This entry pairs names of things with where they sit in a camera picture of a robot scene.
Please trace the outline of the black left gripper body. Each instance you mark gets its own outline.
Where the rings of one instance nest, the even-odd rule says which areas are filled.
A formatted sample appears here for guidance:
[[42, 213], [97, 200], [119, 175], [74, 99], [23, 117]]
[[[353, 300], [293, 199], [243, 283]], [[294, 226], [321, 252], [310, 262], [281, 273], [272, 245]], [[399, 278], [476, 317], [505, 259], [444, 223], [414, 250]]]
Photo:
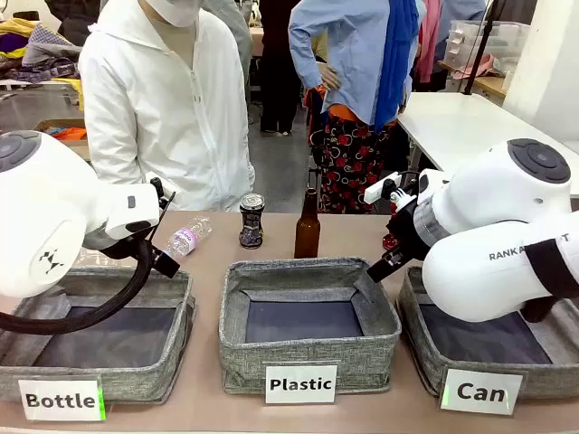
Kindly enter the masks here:
[[148, 270], [173, 278], [180, 269], [179, 263], [168, 253], [156, 247], [148, 239], [135, 239], [138, 261], [143, 261]]

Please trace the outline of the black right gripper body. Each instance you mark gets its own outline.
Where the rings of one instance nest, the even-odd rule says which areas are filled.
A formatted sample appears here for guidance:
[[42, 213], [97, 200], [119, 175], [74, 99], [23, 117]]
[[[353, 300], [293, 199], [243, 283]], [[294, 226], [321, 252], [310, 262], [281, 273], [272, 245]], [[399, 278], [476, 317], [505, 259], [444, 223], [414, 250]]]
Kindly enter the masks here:
[[431, 247], [422, 240], [415, 228], [413, 216], [416, 208], [417, 199], [414, 198], [392, 214], [386, 228], [388, 235], [394, 242], [391, 247], [386, 249], [385, 257], [398, 255], [404, 260], [425, 259]]

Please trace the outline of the blue shirt person's hand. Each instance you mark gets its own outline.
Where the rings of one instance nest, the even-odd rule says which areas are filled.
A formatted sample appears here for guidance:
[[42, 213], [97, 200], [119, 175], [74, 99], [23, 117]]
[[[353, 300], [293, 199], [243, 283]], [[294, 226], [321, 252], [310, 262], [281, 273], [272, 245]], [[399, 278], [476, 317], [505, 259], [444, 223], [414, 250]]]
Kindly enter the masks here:
[[341, 87], [341, 81], [337, 75], [337, 70], [325, 62], [318, 62], [317, 66], [321, 86], [327, 90], [338, 90]]

